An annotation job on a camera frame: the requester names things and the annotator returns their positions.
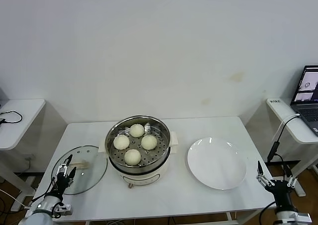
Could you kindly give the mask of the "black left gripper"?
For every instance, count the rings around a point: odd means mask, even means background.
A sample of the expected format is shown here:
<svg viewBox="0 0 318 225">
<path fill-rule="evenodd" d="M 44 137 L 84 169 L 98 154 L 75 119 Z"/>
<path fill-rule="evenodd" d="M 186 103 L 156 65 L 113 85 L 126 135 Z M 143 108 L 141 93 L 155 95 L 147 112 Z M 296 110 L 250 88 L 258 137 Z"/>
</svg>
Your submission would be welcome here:
<svg viewBox="0 0 318 225">
<path fill-rule="evenodd" d="M 58 167 L 57 181 L 53 187 L 53 193 L 56 197 L 62 198 L 65 190 L 73 183 L 76 167 L 74 167 L 67 176 L 68 166 L 70 165 L 72 158 L 73 155 L 69 155 Z"/>
</svg>

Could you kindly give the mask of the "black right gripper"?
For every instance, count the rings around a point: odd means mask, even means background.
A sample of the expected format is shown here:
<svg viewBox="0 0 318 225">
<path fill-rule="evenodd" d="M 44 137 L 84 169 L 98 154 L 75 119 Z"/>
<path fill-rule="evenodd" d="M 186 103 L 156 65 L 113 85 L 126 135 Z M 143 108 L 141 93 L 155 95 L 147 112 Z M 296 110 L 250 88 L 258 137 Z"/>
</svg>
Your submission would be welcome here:
<svg viewBox="0 0 318 225">
<path fill-rule="evenodd" d="M 257 181 L 274 196 L 276 210 L 294 210 L 290 193 L 292 192 L 297 178 L 292 174 L 288 165 L 285 165 L 286 181 L 270 180 L 263 172 L 260 161 L 257 163 Z"/>
</svg>

